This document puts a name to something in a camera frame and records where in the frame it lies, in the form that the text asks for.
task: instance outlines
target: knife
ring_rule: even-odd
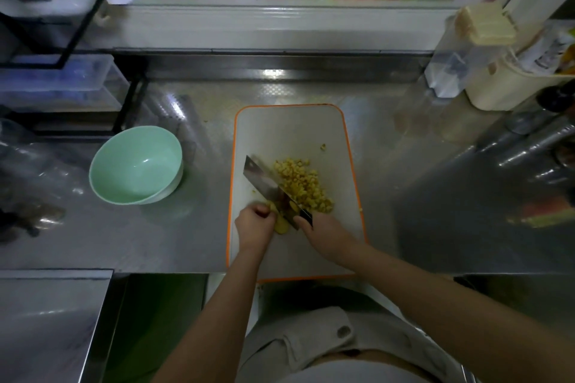
[[[299,205],[249,156],[246,156],[244,176],[249,180],[249,183],[255,186],[255,189],[257,189],[266,200],[272,201],[276,205],[278,211],[294,229],[299,230],[298,225],[293,220],[296,215],[299,215],[310,225],[313,225],[312,214],[302,208],[299,209],[299,212],[294,212],[290,206],[290,201],[298,207]]]

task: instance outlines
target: white cutting board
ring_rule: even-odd
[[[308,170],[317,170],[320,185],[335,201],[331,212],[356,239],[364,240],[363,213],[356,190],[351,150],[341,110],[333,105],[254,106],[240,110],[234,128],[234,154],[228,223],[228,266],[239,249],[234,220],[255,201],[264,201],[243,175],[246,155],[263,169],[276,160],[309,159]],[[332,277],[351,274],[326,261],[304,233],[290,227],[274,233],[258,273],[259,281]]]

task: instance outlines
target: green floor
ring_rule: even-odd
[[[133,274],[104,383],[150,381],[202,308],[205,274]]]

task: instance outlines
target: pile of chopped food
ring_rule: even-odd
[[[276,161],[274,169],[282,178],[282,189],[308,211],[329,213],[334,209],[334,200],[327,198],[317,179],[317,171],[307,171],[309,159],[287,158]]]

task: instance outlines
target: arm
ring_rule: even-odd
[[[152,383],[235,380],[259,265],[275,222],[276,214],[264,205],[248,206],[240,212],[236,219],[240,250],[234,262]]]
[[[575,347],[496,301],[357,241],[335,219],[297,217],[312,246],[369,281],[484,383],[575,381]]]

